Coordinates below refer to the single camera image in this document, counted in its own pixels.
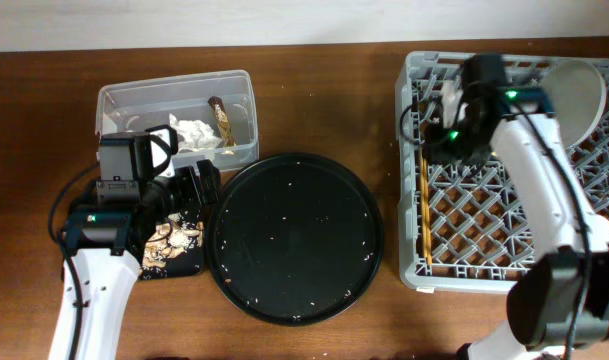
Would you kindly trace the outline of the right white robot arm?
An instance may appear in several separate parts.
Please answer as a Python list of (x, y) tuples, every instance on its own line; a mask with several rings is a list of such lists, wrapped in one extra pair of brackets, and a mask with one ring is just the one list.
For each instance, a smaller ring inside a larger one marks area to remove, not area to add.
[(532, 86), (509, 82), (502, 56), (477, 54), (461, 66), (455, 103), (427, 129), (432, 163), (492, 155), (507, 170), (536, 255), (509, 290), (506, 320), (462, 345), (460, 359), (568, 359), (609, 341), (609, 220), (589, 202), (567, 155), (599, 122), (604, 77), (567, 60)]

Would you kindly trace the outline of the white tissue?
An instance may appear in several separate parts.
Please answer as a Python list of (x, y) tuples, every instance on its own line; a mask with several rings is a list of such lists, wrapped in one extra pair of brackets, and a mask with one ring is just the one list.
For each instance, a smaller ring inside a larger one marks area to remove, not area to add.
[(201, 120), (179, 120), (169, 114), (169, 125), (177, 132), (179, 151), (210, 150), (222, 143), (214, 129)]

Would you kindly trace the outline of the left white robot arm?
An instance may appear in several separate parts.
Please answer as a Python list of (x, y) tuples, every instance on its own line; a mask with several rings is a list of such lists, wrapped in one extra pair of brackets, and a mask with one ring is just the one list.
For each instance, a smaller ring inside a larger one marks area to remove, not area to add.
[(98, 181), (75, 199), (53, 237), (63, 255), (63, 293), (52, 359), (113, 359), (135, 283), (188, 277), (205, 264), (201, 215), (218, 199), (221, 176), (208, 160), (109, 200)]

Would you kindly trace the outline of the wooden chopstick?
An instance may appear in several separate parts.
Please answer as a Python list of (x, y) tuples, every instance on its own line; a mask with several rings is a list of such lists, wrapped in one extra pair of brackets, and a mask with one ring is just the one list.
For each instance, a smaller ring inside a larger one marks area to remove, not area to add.
[(430, 221), (428, 218), (429, 211), (426, 209), (427, 200), (426, 196), (426, 168), (425, 161), (423, 158), (422, 151), (419, 151), (418, 154), (419, 159), (419, 170), (420, 170), (420, 209), (421, 209), (421, 230), (422, 230), (422, 250), (425, 259), (430, 257), (430, 250), (428, 249), (428, 239), (429, 239), (429, 230), (430, 230)]
[(423, 230), (423, 251), (426, 262), (432, 265), (432, 235), (430, 222), (430, 203), (428, 188), (428, 167), (427, 161), (420, 155), (420, 180), (421, 180), (421, 206), (422, 206), (422, 230)]

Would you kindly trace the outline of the white plate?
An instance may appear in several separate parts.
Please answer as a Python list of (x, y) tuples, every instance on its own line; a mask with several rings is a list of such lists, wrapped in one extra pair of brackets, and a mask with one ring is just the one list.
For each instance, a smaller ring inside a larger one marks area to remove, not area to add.
[(562, 144), (580, 144), (604, 114), (606, 84), (600, 72), (586, 61), (568, 60), (548, 72), (540, 86), (552, 103)]

